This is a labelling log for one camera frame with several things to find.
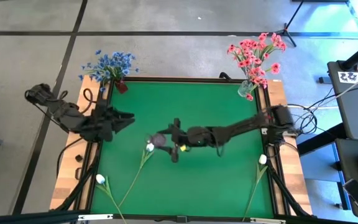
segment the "desk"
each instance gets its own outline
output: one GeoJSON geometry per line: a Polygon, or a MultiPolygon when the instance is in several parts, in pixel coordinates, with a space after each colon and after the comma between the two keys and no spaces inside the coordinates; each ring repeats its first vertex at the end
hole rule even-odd
{"type": "MultiPolygon", "coordinates": [[[[354,179],[358,181],[358,141],[337,139],[335,145],[345,182],[354,179]]],[[[351,199],[351,209],[358,217],[358,206],[351,199]]]]}
{"type": "MultiPolygon", "coordinates": [[[[262,103],[258,105],[257,100],[248,102],[238,97],[238,84],[218,79],[129,77],[126,83],[129,91],[123,95],[113,91],[109,100],[117,109],[135,113],[136,122],[102,146],[87,146],[80,141],[67,149],[50,208],[64,201],[77,183],[76,170],[88,166],[95,154],[101,152],[98,172],[109,176],[112,192],[117,200],[121,200],[139,167],[146,134],[165,129],[176,117],[181,119],[183,129],[194,125],[228,125],[253,116],[265,106],[262,90],[259,90],[262,103]],[[75,161],[78,154],[85,158],[81,163],[75,161]]],[[[269,86],[271,104],[286,104],[282,82],[270,80],[269,86]]],[[[87,79],[81,92],[85,88],[98,94],[98,84],[87,79]]],[[[80,109],[87,104],[80,95],[80,109]]],[[[76,138],[77,135],[70,134],[67,143],[76,138]]],[[[295,144],[294,139],[286,138],[286,141],[295,144]]],[[[227,217],[240,220],[255,181],[255,163],[261,153],[262,137],[258,130],[233,138],[225,146],[222,158],[214,149],[194,148],[189,153],[181,153],[179,162],[173,164],[166,152],[155,151],[121,210],[129,218],[134,217],[131,215],[142,215],[136,218],[143,219],[153,219],[153,215],[188,215],[202,217],[198,220],[229,220],[222,219],[227,217]]],[[[280,157],[283,162],[275,161],[273,164],[282,165],[288,189],[303,209],[311,213],[298,153],[283,145],[280,157]]],[[[81,198],[71,207],[89,208],[91,213],[117,213],[111,202],[93,189],[93,180],[88,181],[81,198]]],[[[265,175],[248,216],[272,218],[284,212],[285,205],[278,187],[265,175]]]]}
{"type": "MultiPolygon", "coordinates": [[[[339,68],[338,62],[328,62],[328,72],[335,94],[342,93],[352,85],[339,81],[338,72],[342,72],[342,70],[339,68]]],[[[358,139],[358,90],[345,93],[340,98],[337,98],[337,102],[342,123],[299,144],[298,150],[301,156],[334,142],[336,138],[358,139]]]]}

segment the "concrete floor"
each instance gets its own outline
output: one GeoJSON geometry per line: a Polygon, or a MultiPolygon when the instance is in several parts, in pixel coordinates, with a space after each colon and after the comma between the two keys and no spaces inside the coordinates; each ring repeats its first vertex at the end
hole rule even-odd
{"type": "MultiPolygon", "coordinates": [[[[0,30],[71,31],[80,5],[81,0],[2,1],[0,30]]],[[[233,0],[230,4],[219,0],[94,0],[86,7],[80,31],[273,31],[288,22],[297,5],[289,0],[233,0]]],[[[358,32],[358,23],[344,3],[306,2],[290,30],[358,32]]],[[[225,71],[233,78],[242,78],[235,63],[226,55],[226,49],[243,38],[77,37],[61,90],[69,91],[67,101],[76,101],[81,85],[77,77],[81,73],[80,65],[94,60],[97,49],[132,52],[137,56],[136,66],[141,69],[138,75],[143,76],[217,77],[225,71]]],[[[11,209],[42,119],[40,111],[25,101],[24,91],[42,82],[53,86],[68,39],[67,36],[0,36],[0,138],[4,140],[0,146],[0,215],[11,209]]],[[[295,41],[297,48],[287,42],[285,53],[277,52],[270,58],[271,62],[282,64],[282,73],[269,75],[269,78],[284,81],[289,103],[310,105],[323,98],[331,88],[316,83],[316,77],[326,74],[326,63],[352,55],[358,50],[358,38],[296,37],[295,41]]],[[[301,114],[302,111],[293,109],[292,113],[301,114]]],[[[341,122],[336,109],[318,110],[316,115],[323,129],[341,122]]],[[[25,203],[25,213],[48,210],[55,185],[57,155],[66,139],[63,131],[50,125],[25,203]]],[[[319,194],[321,188],[308,184],[308,190],[313,195],[319,194]]],[[[327,218],[318,206],[313,207],[313,211],[327,218]]],[[[337,215],[330,218],[339,218],[342,212],[338,210],[337,215]]]]}

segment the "blue flower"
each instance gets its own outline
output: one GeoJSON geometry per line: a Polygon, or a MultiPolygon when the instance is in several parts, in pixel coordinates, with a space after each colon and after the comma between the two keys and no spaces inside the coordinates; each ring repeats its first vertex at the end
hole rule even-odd
{"type": "Polygon", "coordinates": [[[122,73],[123,73],[124,75],[128,75],[128,74],[129,74],[129,69],[124,69],[124,70],[122,71],[122,73]]]}

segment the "sticker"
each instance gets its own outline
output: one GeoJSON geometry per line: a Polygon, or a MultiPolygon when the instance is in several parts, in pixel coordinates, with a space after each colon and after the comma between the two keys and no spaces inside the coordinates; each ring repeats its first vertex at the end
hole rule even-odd
{"type": "Polygon", "coordinates": [[[358,72],[338,72],[339,81],[341,83],[357,83],[358,72]]]}

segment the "green mat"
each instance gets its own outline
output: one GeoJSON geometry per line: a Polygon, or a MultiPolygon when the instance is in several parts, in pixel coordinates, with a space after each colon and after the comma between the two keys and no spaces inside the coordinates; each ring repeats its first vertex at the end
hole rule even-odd
{"type": "MultiPolygon", "coordinates": [[[[109,177],[119,203],[137,173],[145,137],[180,118],[181,128],[227,126],[257,113],[256,102],[237,94],[238,85],[212,83],[127,82],[129,91],[116,90],[112,104],[135,114],[135,123],[104,142],[99,174],[109,177]]],[[[256,162],[262,153],[258,130],[234,137],[218,157],[211,147],[181,152],[171,162],[155,151],[121,206],[127,215],[188,215],[243,217],[255,184],[256,162]]],[[[95,189],[92,213],[118,213],[110,199],[95,189]]],[[[259,182],[248,217],[272,218],[266,174],[259,182]]]]}

